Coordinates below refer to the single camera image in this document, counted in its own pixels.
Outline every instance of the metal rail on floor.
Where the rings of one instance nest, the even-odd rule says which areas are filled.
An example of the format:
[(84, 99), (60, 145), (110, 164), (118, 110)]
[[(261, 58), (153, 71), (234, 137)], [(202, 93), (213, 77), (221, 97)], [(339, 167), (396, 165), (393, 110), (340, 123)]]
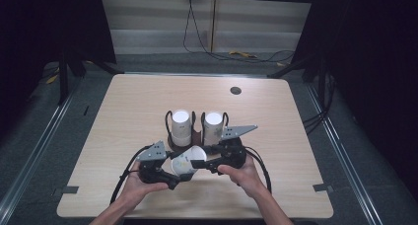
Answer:
[(62, 118), (65, 116), (68, 107), (71, 104), (73, 95), (80, 85), (81, 78), (76, 79), (74, 84), (74, 89), (68, 95), (68, 98), (58, 106), (55, 113), (53, 114), (51, 121), (37, 142), (34, 151), (31, 156), (28, 158), (25, 166), (19, 172), (18, 176), (13, 181), (12, 185), (9, 187), (9, 190), (4, 195), (3, 199), (0, 202), (0, 225), (5, 225), (12, 216), (19, 200), (21, 199), (25, 189), (27, 188), (32, 176), (35, 173), (37, 166), (47, 149), (47, 146), (55, 134), (56, 129), (59, 126)]
[[(318, 113), (321, 113), (322, 107), (320, 106), (320, 103), (318, 101), (316, 89), (314, 88), (314, 86), (308, 85), (308, 91), (310, 92), (316, 111)], [(357, 174), (356, 169), (354, 168), (353, 163), (350, 160), (350, 157), (345, 151), (344, 145), (342, 144), (341, 139), (338, 136), (335, 127), (333, 126), (328, 116), (326, 116), (323, 119), (322, 124), (326, 133), (328, 134), (328, 137), (341, 163), (341, 166), (348, 178), (348, 181), (350, 182), (351, 188), (356, 194), (360, 206), (362, 207), (363, 212), (365, 213), (366, 218), (369, 221), (369, 224), (383, 225), (372, 199), (370, 198), (362, 181), (360, 180), (360, 177)]]

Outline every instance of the table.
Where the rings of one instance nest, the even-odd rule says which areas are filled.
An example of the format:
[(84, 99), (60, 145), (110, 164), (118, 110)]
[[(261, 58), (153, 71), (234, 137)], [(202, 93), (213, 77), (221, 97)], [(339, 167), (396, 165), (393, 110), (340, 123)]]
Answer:
[[(231, 88), (239, 87), (239, 95)], [(95, 217), (107, 206), (131, 157), (140, 148), (167, 142), (167, 111), (226, 112), (229, 126), (257, 124), (242, 136), (258, 151), (270, 174), (273, 196), (290, 217), (328, 218), (333, 209), (314, 154), (284, 80), (243, 77), (116, 75), (113, 77), (68, 186), (57, 208), (62, 217)], [(195, 129), (201, 129), (200, 123)], [(163, 169), (172, 172), (170, 159)], [(227, 176), (199, 170), (175, 190), (154, 192), (127, 215), (137, 218), (260, 218), (255, 202)]]

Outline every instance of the person's left hand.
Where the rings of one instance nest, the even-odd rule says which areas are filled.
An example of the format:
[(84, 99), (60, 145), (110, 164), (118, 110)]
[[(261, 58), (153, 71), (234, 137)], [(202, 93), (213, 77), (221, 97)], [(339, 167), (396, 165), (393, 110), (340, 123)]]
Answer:
[(135, 209), (145, 195), (153, 191), (159, 191), (169, 188), (165, 183), (145, 184), (141, 181), (138, 175), (140, 163), (135, 161), (131, 168), (131, 173), (128, 175), (125, 186), (119, 198), (127, 207), (128, 211)]

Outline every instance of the gray carpet floor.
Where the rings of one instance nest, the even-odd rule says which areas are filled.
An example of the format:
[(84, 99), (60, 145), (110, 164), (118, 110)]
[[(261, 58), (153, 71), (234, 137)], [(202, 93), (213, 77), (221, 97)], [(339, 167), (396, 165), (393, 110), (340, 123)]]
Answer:
[[(271, 56), (269, 53), (257, 55), (263, 59)], [(280, 53), (275, 59), (285, 58), (288, 55), (289, 53)], [(254, 64), (232, 60), (221, 61), (204, 53), (119, 55), (117, 61), (118, 65), (113, 67), (126, 72), (265, 76), (282, 68), (274, 62)], [(92, 220), (92, 218), (60, 218), (56, 214), (60, 195), (54, 194), (56, 189), (67, 185), (111, 81), (112, 76), (97, 66), (86, 64), (86, 67), (87, 74), (75, 90), (74, 99), (47, 145), (45, 154), (16, 206), (9, 224), (87, 224)], [(290, 84), (301, 119), (307, 119), (315, 115), (316, 111), (307, 85), (302, 82), (302, 73), (303, 70), (292, 71), (283, 79)], [(70, 86), (73, 86), (73, 83), (76, 83), (75, 77), (70, 76)], [(28, 105), (19, 122), (0, 142), (0, 197), (3, 198), (16, 175), (24, 167), (56, 110), (58, 100), (59, 83), (56, 81), (47, 85), (45, 79), (42, 79), (28, 99)], [(382, 223), (418, 224), (416, 201), (391, 166), (370, 143), (362, 128), (356, 124), (338, 89), (334, 93), (329, 117), (371, 196)], [(333, 187), (329, 197), (334, 215), (329, 219), (315, 222), (324, 225), (370, 224), (321, 125), (309, 134), (309, 140), (324, 182)], [(191, 224), (190, 221), (175, 223)], [(142, 220), (138, 224), (174, 223), (165, 220)], [(228, 224), (241, 223), (228, 221)]]

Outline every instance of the person's right hand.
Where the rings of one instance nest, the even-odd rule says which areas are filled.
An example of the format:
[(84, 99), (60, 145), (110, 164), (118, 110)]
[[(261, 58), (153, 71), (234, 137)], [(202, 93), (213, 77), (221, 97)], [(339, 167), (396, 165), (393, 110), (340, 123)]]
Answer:
[(257, 192), (266, 189), (258, 175), (253, 159), (249, 155), (246, 155), (245, 163), (240, 169), (220, 165), (218, 171), (230, 176), (231, 181), (241, 186), (250, 197), (255, 197)]

